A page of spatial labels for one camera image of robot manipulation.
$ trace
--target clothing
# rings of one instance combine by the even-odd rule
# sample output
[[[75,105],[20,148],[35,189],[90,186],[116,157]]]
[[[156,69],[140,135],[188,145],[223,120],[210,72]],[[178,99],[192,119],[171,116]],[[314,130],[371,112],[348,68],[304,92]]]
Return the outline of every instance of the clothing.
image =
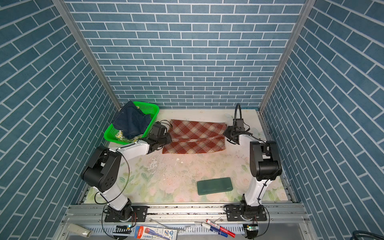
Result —
[[[113,127],[122,130],[125,138],[132,139],[143,134],[151,120],[150,114],[145,115],[132,101],[129,101],[119,111]]]
[[[172,119],[169,130],[172,143],[165,145],[163,153],[194,154],[218,152],[225,149],[223,122],[195,122]]]

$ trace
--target folded plaid garment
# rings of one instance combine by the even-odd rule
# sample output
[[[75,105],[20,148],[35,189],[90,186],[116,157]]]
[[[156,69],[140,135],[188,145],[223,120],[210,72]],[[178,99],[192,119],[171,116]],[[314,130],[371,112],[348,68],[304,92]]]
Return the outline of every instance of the folded plaid garment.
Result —
[[[163,153],[193,154],[218,152],[225,149],[224,122],[195,122],[172,119],[169,130],[172,143],[164,146]]]

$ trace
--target green power bank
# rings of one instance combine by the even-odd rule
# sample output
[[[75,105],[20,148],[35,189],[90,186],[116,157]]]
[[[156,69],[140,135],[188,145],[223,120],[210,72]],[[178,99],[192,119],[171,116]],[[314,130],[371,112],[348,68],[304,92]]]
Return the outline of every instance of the green power bank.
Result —
[[[205,195],[218,192],[232,191],[232,182],[230,177],[202,180],[197,182],[197,194]]]

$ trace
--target laundry basket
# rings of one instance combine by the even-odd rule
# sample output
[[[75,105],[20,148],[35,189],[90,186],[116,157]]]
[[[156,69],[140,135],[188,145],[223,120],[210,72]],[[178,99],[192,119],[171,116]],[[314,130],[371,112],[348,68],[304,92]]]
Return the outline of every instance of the laundry basket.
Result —
[[[149,132],[151,131],[151,128],[153,124],[156,122],[157,114],[159,113],[159,107],[155,104],[152,103],[144,103],[144,102],[139,102],[139,101],[134,101],[133,104],[135,106],[138,106],[139,109],[144,113],[144,114],[150,114],[151,115],[151,122],[149,123],[147,129],[145,130],[143,137],[148,136]],[[116,138],[116,134],[119,132],[119,130],[115,129],[113,127],[113,124],[110,124],[107,130],[104,132],[104,139],[109,141],[109,142],[115,142],[118,144],[127,144],[131,142],[123,142],[120,141]]]

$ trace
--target brick wallpaper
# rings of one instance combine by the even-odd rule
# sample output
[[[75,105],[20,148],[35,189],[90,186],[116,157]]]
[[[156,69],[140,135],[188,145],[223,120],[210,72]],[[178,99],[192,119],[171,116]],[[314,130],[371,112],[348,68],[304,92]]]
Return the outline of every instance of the brick wallpaper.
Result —
[[[317,0],[265,110],[319,239],[384,235],[383,13]]]
[[[55,233],[115,112],[50,0],[0,0],[0,239]]]
[[[304,0],[66,1],[122,103],[256,108]]]

